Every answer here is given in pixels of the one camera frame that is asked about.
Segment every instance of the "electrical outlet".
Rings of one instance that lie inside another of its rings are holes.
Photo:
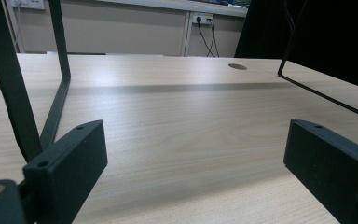
[[[45,3],[43,0],[10,0],[10,5],[13,7],[34,8],[34,9],[45,9]]]
[[[28,8],[45,9],[43,0],[28,0]]]
[[[28,8],[28,1],[27,0],[10,0],[10,5],[13,7],[26,7]]]
[[[213,20],[213,14],[211,13],[194,12],[193,23],[198,23],[197,17],[201,18],[201,24],[211,24],[208,20]]]

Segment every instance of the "wooden desk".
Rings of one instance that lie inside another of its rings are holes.
[[[39,132],[60,83],[57,55],[19,55]],[[358,143],[358,115],[277,77],[280,61],[69,56],[58,137],[103,119],[109,164],[75,223],[337,223],[284,167],[290,119]],[[248,70],[227,65],[239,63]],[[358,106],[358,90],[289,64]],[[0,179],[23,180],[0,93]]]

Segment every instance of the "black fabric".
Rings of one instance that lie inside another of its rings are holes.
[[[289,1],[288,11],[294,21],[305,0]],[[281,59],[291,31],[283,0],[253,0],[243,25],[235,58]]]

